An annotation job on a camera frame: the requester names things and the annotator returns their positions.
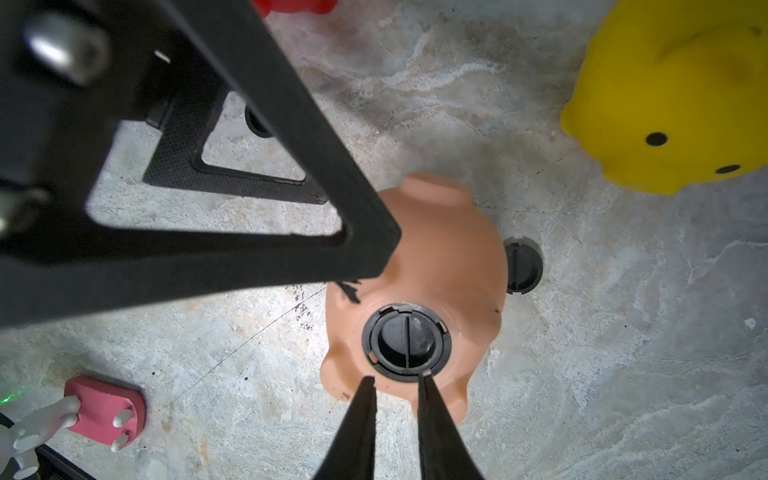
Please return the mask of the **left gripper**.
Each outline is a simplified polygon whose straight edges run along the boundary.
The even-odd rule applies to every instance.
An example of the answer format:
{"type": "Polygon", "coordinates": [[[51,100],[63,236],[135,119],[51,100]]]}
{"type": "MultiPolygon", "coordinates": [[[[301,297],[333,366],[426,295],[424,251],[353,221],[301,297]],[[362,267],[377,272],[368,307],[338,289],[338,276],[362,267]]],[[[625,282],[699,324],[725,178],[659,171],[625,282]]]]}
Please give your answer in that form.
{"type": "Polygon", "coordinates": [[[2,238],[117,235],[86,203],[149,70],[147,1],[2,2],[2,238]]]}

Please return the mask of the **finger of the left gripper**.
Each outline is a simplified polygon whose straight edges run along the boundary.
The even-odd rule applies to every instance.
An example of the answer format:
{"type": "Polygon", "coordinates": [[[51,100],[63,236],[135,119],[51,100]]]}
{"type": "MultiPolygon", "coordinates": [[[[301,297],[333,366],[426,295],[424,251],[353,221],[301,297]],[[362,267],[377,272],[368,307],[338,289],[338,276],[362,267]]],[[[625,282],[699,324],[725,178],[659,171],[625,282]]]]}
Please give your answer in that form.
{"type": "Polygon", "coordinates": [[[325,194],[341,218],[341,230],[301,236],[114,228],[117,235],[96,239],[1,236],[2,325],[260,286],[341,284],[380,274],[400,240],[400,228],[252,4],[147,2],[150,109],[143,122],[159,130],[181,80],[220,78],[229,93],[241,95],[304,178],[325,194]]]}
{"type": "Polygon", "coordinates": [[[309,178],[293,180],[209,165],[205,143],[220,118],[228,86],[218,77],[181,80],[159,124],[161,137],[143,182],[185,191],[321,205],[327,197],[309,178]]]}

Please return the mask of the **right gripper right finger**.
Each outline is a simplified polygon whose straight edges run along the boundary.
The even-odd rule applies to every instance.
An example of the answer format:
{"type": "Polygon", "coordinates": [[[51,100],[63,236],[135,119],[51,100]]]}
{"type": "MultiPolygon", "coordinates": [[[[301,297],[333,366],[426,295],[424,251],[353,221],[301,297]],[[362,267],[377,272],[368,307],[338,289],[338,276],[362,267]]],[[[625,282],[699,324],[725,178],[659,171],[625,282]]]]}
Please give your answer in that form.
{"type": "Polygon", "coordinates": [[[419,378],[417,421],[422,479],[484,479],[429,374],[419,378]]]}

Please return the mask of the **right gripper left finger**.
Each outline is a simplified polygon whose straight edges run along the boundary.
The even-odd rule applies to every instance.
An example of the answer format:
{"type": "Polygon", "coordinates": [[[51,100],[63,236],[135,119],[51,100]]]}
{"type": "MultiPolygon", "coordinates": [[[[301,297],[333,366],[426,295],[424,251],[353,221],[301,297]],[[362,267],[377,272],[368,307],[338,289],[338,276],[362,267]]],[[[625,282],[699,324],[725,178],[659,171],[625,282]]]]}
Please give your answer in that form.
{"type": "Polygon", "coordinates": [[[375,379],[366,376],[352,398],[315,479],[374,478],[376,413],[375,379]]]}

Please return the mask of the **red piggy bank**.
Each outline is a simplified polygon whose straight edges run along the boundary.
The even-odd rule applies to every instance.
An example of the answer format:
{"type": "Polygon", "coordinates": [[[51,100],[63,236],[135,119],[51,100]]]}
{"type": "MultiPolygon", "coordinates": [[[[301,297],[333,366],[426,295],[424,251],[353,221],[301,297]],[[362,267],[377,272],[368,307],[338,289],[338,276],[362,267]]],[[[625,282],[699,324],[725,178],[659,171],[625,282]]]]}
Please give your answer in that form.
{"type": "Polygon", "coordinates": [[[266,18],[272,12],[325,15],[336,7],[338,0],[251,0],[250,3],[262,18],[266,18]]]}

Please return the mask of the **peach piggy bank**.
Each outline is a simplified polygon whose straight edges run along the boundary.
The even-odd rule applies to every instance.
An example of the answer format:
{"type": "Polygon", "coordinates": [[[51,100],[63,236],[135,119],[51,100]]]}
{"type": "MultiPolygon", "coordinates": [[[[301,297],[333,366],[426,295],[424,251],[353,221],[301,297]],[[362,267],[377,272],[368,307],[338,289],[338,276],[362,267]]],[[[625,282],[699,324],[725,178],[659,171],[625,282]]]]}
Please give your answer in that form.
{"type": "Polygon", "coordinates": [[[362,332],[369,317],[393,303],[435,312],[452,339],[450,359],[432,375],[455,422],[468,411],[468,384],[499,335],[508,268],[495,225],[474,206],[463,184],[426,173],[408,175],[379,193],[401,229],[401,239],[376,278],[331,283],[325,319],[329,350],[321,368],[324,389],[338,400],[352,398],[360,380],[416,406],[418,387],[385,378],[368,362],[362,332]]]}

